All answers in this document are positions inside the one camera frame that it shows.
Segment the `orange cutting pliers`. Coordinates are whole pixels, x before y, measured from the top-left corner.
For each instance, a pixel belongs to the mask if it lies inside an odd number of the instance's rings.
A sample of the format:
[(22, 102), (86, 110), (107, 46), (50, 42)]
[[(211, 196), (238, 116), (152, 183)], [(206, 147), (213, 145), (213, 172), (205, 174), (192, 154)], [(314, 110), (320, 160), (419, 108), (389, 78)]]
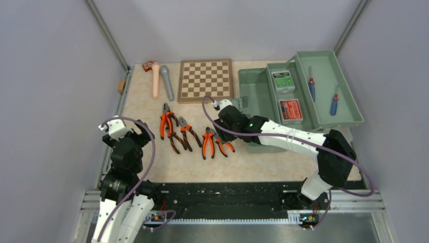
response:
[(203, 143), (202, 143), (202, 158), (206, 160), (206, 146), (209, 144), (211, 148), (211, 158), (215, 157), (215, 147), (214, 147), (214, 132), (210, 127), (206, 127), (205, 133), (203, 134)]

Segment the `large orange combination pliers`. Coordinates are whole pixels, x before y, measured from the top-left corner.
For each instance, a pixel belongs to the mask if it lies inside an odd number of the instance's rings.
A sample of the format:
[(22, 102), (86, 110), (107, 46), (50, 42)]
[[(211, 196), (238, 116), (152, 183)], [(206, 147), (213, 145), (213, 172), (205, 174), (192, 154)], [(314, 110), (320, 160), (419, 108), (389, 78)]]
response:
[(160, 138), (163, 140), (165, 138), (164, 132), (168, 130), (167, 136), (170, 136), (174, 131), (173, 123), (176, 124), (176, 127), (179, 126), (179, 120), (175, 114), (170, 110), (170, 107), (167, 103), (162, 105), (162, 114), (160, 116), (161, 122), (159, 127)]

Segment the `black orange striped pliers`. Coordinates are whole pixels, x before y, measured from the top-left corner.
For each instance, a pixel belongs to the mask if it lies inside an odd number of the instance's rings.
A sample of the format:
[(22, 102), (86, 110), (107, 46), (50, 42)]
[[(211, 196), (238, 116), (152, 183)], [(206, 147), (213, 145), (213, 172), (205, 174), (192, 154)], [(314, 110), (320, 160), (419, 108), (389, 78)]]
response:
[(194, 137), (194, 139), (196, 140), (198, 146), (201, 148), (202, 147), (202, 143), (201, 143), (198, 135), (193, 130), (192, 126), (190, 126), (182, 116), (179, 116), (178, 121), (179, 121), (179, 124), (181, 126), (181, 134), (182, 134), (182, 137), (183, 137), (183, 142), (184, 142), (185, 147), (190, 152), (193, 151), (191, 145), (189, 144), (188, 137), (187, 137), (187, 132), (189, 132)]

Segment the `red label screw box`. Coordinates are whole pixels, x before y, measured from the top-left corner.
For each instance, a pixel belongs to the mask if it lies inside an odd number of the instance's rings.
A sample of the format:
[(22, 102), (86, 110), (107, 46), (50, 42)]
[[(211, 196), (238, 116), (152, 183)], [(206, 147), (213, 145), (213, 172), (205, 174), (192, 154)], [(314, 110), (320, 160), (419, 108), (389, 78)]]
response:
[(279, 116), (282, 124), (301, 124), (304, 120), (298, 99), (287, 99), (277, 101)]

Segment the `green label screw box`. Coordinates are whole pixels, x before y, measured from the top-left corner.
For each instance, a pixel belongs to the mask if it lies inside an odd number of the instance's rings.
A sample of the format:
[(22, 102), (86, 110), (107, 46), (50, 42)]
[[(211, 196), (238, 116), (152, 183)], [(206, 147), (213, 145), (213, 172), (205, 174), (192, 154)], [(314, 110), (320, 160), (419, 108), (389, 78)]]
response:
[(288, 69), (271, 71), (271, 79), (277, 95), (292, 94), (294, 92), (295, 84)]

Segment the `green plastic toolbox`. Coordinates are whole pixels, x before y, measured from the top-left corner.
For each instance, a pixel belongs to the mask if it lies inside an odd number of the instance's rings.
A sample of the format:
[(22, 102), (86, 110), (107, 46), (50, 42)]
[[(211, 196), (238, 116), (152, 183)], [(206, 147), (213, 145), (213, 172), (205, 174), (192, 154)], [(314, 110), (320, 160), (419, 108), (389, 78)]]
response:
[[(295, 85), (293, 93), (276, 95), (270, 79), (271, 72), (274, 70), (290, 71)], [(259, 115), (281, 124), (278, 101), (297, 99), (303, 121), (299, 124), (287, 124), (287, 126), (307, 132), (323, 132), (324, 129), (317, 125), (315, 116), (310, 114), (310, 104), (306, 101), (295, 63), (268, 63), (262, 68), (243, 68), (238, 70), (237, 81), (240, 95), (231, 102), (247, 117)]]

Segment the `red blue screwdriver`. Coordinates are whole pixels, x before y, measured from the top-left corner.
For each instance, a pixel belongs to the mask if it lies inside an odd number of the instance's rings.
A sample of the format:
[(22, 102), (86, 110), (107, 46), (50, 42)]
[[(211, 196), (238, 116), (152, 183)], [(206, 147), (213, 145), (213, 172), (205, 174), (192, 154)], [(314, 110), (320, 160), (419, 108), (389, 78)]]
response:
[(316, 100), (315, 82), (314, 82), (314, 78), (313, 78), (312, 66), (309, 66), (309, 82), (308, 82), (308, 86), (309, 86), (310, 94), (312, 96), (312, 100), (313, 100), (313, 102), (315, 102), (315, 100)]

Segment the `blue handle screwdriver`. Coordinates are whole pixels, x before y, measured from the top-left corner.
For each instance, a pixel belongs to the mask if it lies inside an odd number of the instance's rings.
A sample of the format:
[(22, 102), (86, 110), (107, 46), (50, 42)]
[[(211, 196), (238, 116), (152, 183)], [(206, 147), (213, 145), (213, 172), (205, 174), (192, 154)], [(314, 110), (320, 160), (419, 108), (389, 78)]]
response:
[(339, 85), (335, 87), (334, 95), (331, 102), (331, 108), (330, 108), (330, 115), (335, 116), (337, 113), (337, 106), (338, 106), (338, 92), (339, 92)]

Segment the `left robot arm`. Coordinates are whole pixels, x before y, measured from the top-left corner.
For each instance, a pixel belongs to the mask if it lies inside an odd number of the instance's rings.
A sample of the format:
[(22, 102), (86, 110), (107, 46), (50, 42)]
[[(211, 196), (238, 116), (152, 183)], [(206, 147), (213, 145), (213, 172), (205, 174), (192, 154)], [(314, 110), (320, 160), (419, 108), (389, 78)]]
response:
[(157, 185), (143, 182), (143, 147), (153, 133), (141, 120), (134, 124), (141, 131), (127, 127), (125, 117), (117, 116), (99, 129), (102, 141), (112, 148), (111, 166), (100, 185), (99, 214), (92, 242), (134, 242), (146, 216), (160, 207), (162, 195)]

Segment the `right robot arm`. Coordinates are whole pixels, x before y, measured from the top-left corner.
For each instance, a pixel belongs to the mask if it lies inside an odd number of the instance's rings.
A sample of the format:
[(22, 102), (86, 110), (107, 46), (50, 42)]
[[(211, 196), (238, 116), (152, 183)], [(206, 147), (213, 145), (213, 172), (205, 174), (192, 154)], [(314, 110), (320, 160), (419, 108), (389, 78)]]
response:
[(307, 177), (296, 195), (298, 205), (311, 208), (325, 191), (345, 187), (356, 154), (344, 135), (337, 130), (312, 133), (283, 126), (266, 117), (247, 117), (228, 100), (213, 103), (218, 111), (214, 122), (223, 142), (240, 139), (246, 143), (274, 146), (303, 154), (317, 163), (318, 171)]

